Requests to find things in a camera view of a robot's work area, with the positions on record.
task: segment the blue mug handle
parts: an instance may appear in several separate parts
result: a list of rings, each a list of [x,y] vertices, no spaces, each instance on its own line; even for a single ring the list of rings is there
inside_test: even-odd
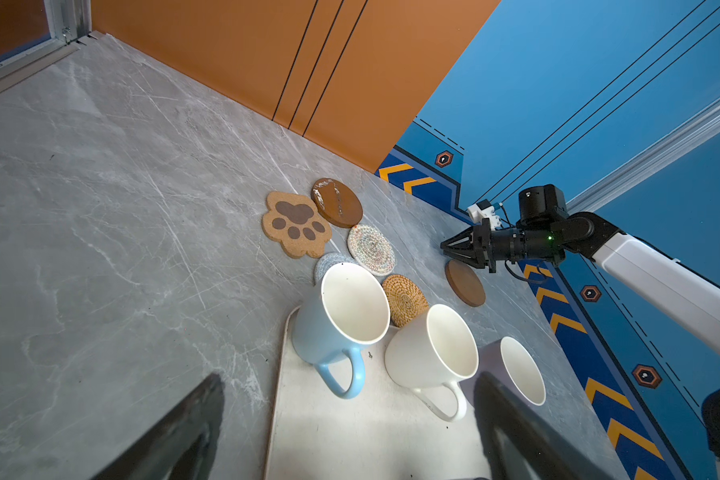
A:
[[[327,363],[316,363],[315,370],[317,370],[317,373],[320,374],[320,377],[322,377],[322,380],[334,395],[338,398],[349,400],[350,398],[355,398],[365,385],[365,363],[362,360],[362,355],[360,355],[360,349],[344,349],[342,353],[349,358],[352,364],[352,383],[349,384],[349,388],[346,389],[346,391],[342,390],[342,386],[333,378],[333,375],[331,375],[331,372],[328,370]]]

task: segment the yellow arrow marking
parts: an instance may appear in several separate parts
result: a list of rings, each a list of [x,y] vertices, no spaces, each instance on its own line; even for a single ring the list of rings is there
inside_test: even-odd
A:
[[[557,327],[560,325],[569,326],[570,328],[574,330],[578,330],[582,333],[586,333],[586,330],[584,328],[584,325],[581,323],[578,323],[576,320],[571,320],[570,318],[562,315],[557,315],[557,313],[552,314],[552,320],[550,320],[550,327],[552,327],[552,333],[557,333]]]
[[[410,180],[407,182],[403,182],[403,189],[407,193],[413,195],[413,187],[418,187],[419,185],[431,184],[432,182],[435,182],[435,181],[437,181],[437,180],[435,180],[434,178],[430,178],[430,177],[419,178],[418,180]]]
[[[608,424],[608,438],[610,439],[610,443],[614,446],[614,448],[619,442],[619,438],[621,436],[627,437],[629,440],[632,440],[634,443],[643,447],[648,452],[653,453],[653,455],[661,458],[662,460],[664,459],[664,457],[661,456],[659,449],[656,447],[656,444],[654,444],[651,440],[643,437],[638,433],[635,433],[635,431],[631,428],[624,427],[612,418],[610,420],[610,424]]]
[[[595,401],[595,393],[600,392],[611,400],[622,404],[624,407],[630,410],[634,410],[634,408],[632,408],[632,405],[630,405],[630,401],[627,400],[624,395],[618,393],[614,389],[606,387],[595,379],[586,380],[586,388],[584,388],[584,392],[586,393],[586,398],[590,400],[590,403]]]
[[[541,305],[541,301],[548,296],[549,298],[554,298],[555,300],[559,300],[563,303],[568,303],[568,299],[565,298],[565,295],[562,293],[553,292],[552,290],[547,290],[546,288],[539,288],[536,291],[536,300]]]
[[[649,474],[642,468],[637,467],[637,472],[635,472],[635,480],[656,480],[656,477]]]
[[[394,165],[392,167],[386,167],[386,168],[379,168],[378,169],[378,176],[382,178],[385,182],[389,182],[389,175],[390,174],[396,174],[397,172],[402,172],[405,170],[410,170],[413,168],[411,165],[408,164],[400,164],[400,165]]]
[[[526,265],[525,270],[523,270],[523,275],[525,278],[528,278],[530,274],[542,274],[545,276],[552,276],[552,273],[549,272],[546,268],[538,268],[535,265]]]

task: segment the tray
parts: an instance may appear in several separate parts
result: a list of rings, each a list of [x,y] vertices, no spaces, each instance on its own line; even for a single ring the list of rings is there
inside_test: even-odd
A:
[[[490,477],[471,406],[461,421],[444,422],[387,375],[384,351],[397,328],[390,326],[363,352],[365,387],[342,400],[293,349],[290,318],[296,315],[286,321],[265,480]],[[349,385],[348,360],[330,370]],[[444,387],[426,393],[444,412],[455,412],[455,398]]]

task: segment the robotic arm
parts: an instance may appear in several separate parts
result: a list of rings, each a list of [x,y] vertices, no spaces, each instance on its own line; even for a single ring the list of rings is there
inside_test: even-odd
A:
[[[581,254],[720,354],[720,286],[596,214],[568,215],[554,185],[530,187],[518,197],[516,226],[497,230],[484,218],[443,242],[443,252],[491,273],[499,261],[539,259],[557,266],[566,251]],[[493,211],[486,200],[476,207],[478,213]],[[702,415],[710,449],[720,457],[720,390],[704,401]]]

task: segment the orange panel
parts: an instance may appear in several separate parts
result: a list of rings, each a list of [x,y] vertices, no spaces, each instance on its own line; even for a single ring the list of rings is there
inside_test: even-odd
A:
[[[366,2],[304,136],[376,171],[497,5]]]
[[[311,81],[312,72],[315,70],[318,57],[321,57],[341,4],[342,0],[319,0],[315,3],[315,12],[298,49],[273,119],[284,127],[288,127],[293,120],[293,114],[302,100],[307,83]]]
[[[0,0],[0,56],[45,36],[43,0]]]
[[[343,0],[342,2],[341,10],[336,16],[336,23],[327,38],[326,47],[315,66],[311,81],[304,90],[293,123],[289,126],[299,135],[304,135],[304,130],[309,119],[312,118],[317,102],[320,100],[322,92],[326,90],[328,79],[336,67],[338,57],[341,55],[344,45],[347,44],[349,34],[358,22],[363,5],[365,5],[365,0]]]
[[[315,0],[92,0],[94,28],[272,118]]]

